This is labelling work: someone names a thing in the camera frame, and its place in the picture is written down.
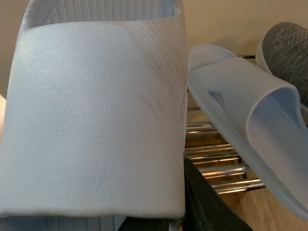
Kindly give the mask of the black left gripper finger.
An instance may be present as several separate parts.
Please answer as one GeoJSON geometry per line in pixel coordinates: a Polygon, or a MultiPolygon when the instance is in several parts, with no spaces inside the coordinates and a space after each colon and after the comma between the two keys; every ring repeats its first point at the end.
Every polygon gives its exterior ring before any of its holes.
{"type": "Polygon", "coordinates": [[[189,158],[184,158],[184,231],[251,231],[216,193],[189,158]]]}

